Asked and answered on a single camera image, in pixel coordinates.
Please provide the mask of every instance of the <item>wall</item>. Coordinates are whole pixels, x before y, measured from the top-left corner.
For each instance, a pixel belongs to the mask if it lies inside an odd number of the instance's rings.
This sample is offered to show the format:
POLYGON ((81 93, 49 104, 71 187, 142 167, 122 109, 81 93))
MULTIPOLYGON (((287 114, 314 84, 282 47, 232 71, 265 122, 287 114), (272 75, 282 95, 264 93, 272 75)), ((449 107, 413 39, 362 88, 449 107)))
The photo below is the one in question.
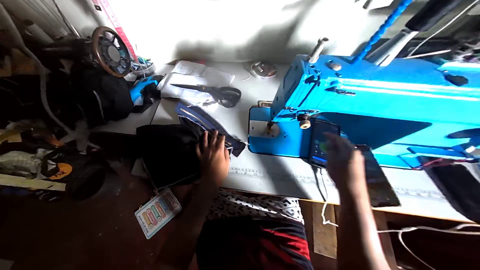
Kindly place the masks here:
MULTIPOLYGON (((0 0, 21 19, 36 22, 51 36, 65 28, 52 0, 0 0), (50 5, 50 19, 31 8, 50 5)), ((57 0, 82 36, 110 22, 90 0, 57 0)), ((267 60, 288 63, 310 53, 318 38, 330 42, 324 53, 351 55, 367 41, 392 8, 368 11, 366 0, 110 0, 138 55, 167 63, 175 59, 267 60)), ((396 7, 399 0, 391 6, 396 7)), ((412 3, 384 37, 403 28, 425 3, 412 3)))

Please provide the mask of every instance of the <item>scissors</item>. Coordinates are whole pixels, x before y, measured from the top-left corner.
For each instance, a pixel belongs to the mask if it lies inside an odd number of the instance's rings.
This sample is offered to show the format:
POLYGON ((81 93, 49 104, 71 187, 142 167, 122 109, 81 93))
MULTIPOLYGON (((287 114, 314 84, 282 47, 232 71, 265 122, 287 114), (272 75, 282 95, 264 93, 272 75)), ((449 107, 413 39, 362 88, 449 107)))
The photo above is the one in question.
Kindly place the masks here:
POLYGON ((171 86, 176 86, 185 89, 197 90, 200 92, 205 92, 215 99, 216 102, 220 103, 225 108, 233 108, 240 100, 241 92, 240 90, 229 87, 212 87, 212 86, 191 86, 191 85, 178 85, 170 84, 171 86))

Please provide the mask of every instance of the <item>person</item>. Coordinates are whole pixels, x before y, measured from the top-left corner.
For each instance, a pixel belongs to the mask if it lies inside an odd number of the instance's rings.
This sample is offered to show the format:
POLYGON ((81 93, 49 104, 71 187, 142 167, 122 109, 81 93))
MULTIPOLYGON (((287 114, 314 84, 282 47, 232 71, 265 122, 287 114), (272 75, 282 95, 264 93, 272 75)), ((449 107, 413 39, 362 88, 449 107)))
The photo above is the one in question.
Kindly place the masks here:
MULTIPOLYGON (((339 194, 337 268, 390 269, 382 251, 367 192, 363 156, 345 138, 325 134, 327 171, 339 194)), ((186 270, 196 253, 198 269, 309 269, 298 200, 246 197, 219 189, 229 169, 225 137, 218 132, 196 147, 201 179, 191 203, 167 238, 156 265, 186 270)))

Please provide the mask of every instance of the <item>power cord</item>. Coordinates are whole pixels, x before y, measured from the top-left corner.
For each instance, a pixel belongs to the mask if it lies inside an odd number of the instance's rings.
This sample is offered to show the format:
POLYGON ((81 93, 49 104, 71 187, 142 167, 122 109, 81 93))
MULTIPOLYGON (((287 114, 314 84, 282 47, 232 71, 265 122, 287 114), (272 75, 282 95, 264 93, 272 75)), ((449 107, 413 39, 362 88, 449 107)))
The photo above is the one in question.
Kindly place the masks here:
POLYGON ((320 195, 322 196, 322 199, 324 200, 324 206, 322 208, 322 224, 323 225, 330 224, 330 225, 333 225, 335 227, 338 227, 337 224, 332 223, 330 220, 326 220, 326 218, 325 218, 325 209, 327 208, 327 204, 328 204, 327 203, 328 192, 327 192, 327 187, 325 186, 324 175, 322 173, 322 169, 320 169, 320 177, 322 178, 322 183, 324 185, 326 196, 324 196, 322 190, 320 189, 320 184, 318 183, 318 176, 317 176, 318 168, 312 165, 312 171, 313 171, 313 175, 315 176, 315 181, 317 182, 318 191, 320 192, 320 195))
MULTIPOLYGON (((338 227, 337 224, 335 223, 332 223, 330 222, 330 220, 326 220, 325 218, 325 209, 327 207, 327 199, 328 199, 328 193, 327 193, 327 189, 326 189, 326 186, 325 186, 325 181, 324 181, 324 177, 323 177, 323 174, 322 174, 322 169, 320 169, 320 176, 321 176, 321 179, 322 179, 322 183, 324 185, 324 189, 325 189, 325 195, 323 195, 323 192, 321 191, 320 189, 320 184, 318 183, 318 177, 317 177, 317 172, 318 172, 318 168, 317 167, 314 167, 312 166, 312 170, 313 170, 313 174, 315 176, 315 180, 317 182, 317 188, 318 188, 318 191, 320 192, 320 195, 322 196, 322 199, 324 200, 324 206, 322 208, 322 223, 323 225, 326 225, 326 224, 330 224, 330 225, 333 225, 335 227, 338 227)), ((378 233, 398 233, 398 240, 400 241, 400 243, 403 245, 403 247, 413 256, 415 257, 417 260, 419 260, 420 262, 422 262, 425 266, 427 266, 428 268, 432 269, 432 270, 436 270, 435 268, 431 267, 430 265, 428 265, 426 262, 424 262, 422 259, 420 259, 417 255, 415 255, 408 247, 407 245, 405 244, 405 242, 403 242, 403 238, 402 238, 402 234, 403 233, 407 233, 407 232, 412 232, 412 231, 415 231, 415 230, 427 230, 427 231, 435 231, 435 232, 442 232, 442 233, 456 233, 456 234, 468 234, 468 235, 480 235, 480 232, 464 232, 464 231, 459 231, 460 229, 463 229, 465 227, 480 227, 479 224, 469 224, 469 223, 463 223, 463 224, 460 224, 458 226, 455 226, 451 229, 447 229, 447 230, 444 230, 444 229, 437 229, 437 228, 432 228, 432 227, 426 227, 426 226, 417 226, 417 227, 405 227, 405 228, 402 228, 400 230, 384 230, 384 231, 377 231, 378 233)))
POLYGON ((478 224, 463 223, 463 224, 460 224, 460 225, 458 225, 458 226, 455 226, 455 227, 453 227, 453 228, 451 228, 451 229, 447 229, 447 230, 437 229, 437 228, 432 228, 432 227, 425 227, 425 226, 417 226, 417 227, 406 227, 406 228, 403 228, 403 229, 400 229, 400 230, 378 231, 378 233, 393 233, 393 232, 397 232, 397 233, 398 233, 398 240, 399 240, 400 243, 403 245, 403 247, 404 247, 413 257, 415 257, 417 260, 419 260, 420 262, 422 262, 425 266, 427 266, 428 268, 430 268, 430 269, 432 269, 432 270, 435 270, 435 268, 433 268, 433 267, 431 267, 430 265, 428 265, 426 262, 424 262, 422 259, 420 259, 417 255, 415 255, 415 254, 407 247, 407 245, 405 244, 405 242, 403 242, 402 233, 412 232, 412 231, 415 231, 415 230, 428 230, 428 231, 443 232, 443 233, 480 235, 480 232, 463 232, 463 231, 459 231, 460 229, 463 229, 463 228, 465 228, 465 227, 480 227, 480 225, 478 225, 478 224))

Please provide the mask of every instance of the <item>wooden wheel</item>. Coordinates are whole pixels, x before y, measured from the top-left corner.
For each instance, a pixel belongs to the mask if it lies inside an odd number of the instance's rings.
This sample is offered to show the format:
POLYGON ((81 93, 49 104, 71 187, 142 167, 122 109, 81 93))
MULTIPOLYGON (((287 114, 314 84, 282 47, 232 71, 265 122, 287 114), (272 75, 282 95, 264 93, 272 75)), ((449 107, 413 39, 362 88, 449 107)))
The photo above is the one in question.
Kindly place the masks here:
POLYGON ((92 49, 94 59, 106 72, 118 78, 130 72, 130 53, 113 29, 97 27, 92 34, 92 49))

